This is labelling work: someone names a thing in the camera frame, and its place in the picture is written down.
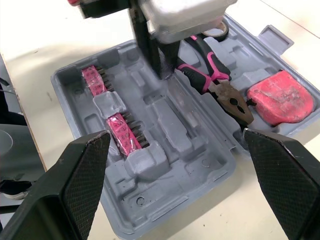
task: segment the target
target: plastic compartment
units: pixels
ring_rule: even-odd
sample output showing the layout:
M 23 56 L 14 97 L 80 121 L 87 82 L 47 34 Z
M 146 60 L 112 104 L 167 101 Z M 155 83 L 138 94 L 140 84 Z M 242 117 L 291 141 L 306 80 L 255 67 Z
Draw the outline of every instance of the plastic compartment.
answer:
M 205 39 L 231 70 L 231 84 L 245 96 L 249 87 L 285 69 L 314 97 L 314 112 L 300 123 L 265 123 L 251 109 L 250 128 L 290 136 L 319 118 L 319 91 L 283 62 L 279 54 L 292 42 L 272 26 L 259 38 L 226 16 L 229 37 Z M 203 59 L 184 41 L 180 57 L 206 72 Z M 249 158 L 237 122 L 210 94 L 200 95 L 180 71 L 156 77 L 134 41 L 87 57 L 58 70 L 52 84 L 75 138 L 105 129 L 110 105 L 93 98 L 81 76 L 90 65 L 105 69 L 125 109 L 140 122 L 150 146 L 126 159 L 111 141 L 101 203 L 114 232 L 136 239 L 225 181 L 235 170 L 234 152 Z M 111 109 L 124 111 L 113 97 Z

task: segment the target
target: gray tool case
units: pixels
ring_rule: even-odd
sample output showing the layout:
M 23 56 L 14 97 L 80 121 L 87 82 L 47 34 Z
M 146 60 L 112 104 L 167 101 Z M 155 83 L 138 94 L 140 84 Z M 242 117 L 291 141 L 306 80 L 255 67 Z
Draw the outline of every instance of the gray tool case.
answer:
M 231 84 L 246 96 L 249 87 L 288 71 L 313 96 L 315 109 L 299 123 L 268 125 L 251 107 L 249 128 L 291 136 L 319 118 L 320 92 L 279 57 L 293 42 L 273 26 L 252 36 L 233 19 L 228 38 L 205 41 L 230 69 Z M 179 56 L 208 73 L 203 59 L 186 42 Z M 114 94 L 93 97 L 81 69 L 101 66 Z M 225 181 L 236 168 L 235 155 L 250 159 L 239 124 L 209 94 L 200 95 L 176 70 L 158 79 L 135 42 L 129 41 L 69 66 L 52 84 L 74 138 L 106 129 L 110 114 L 128 111 L 141 125 L 150 146 L 126 159 L 111 141 L 101 203 L 114 232 L 137 239 Z

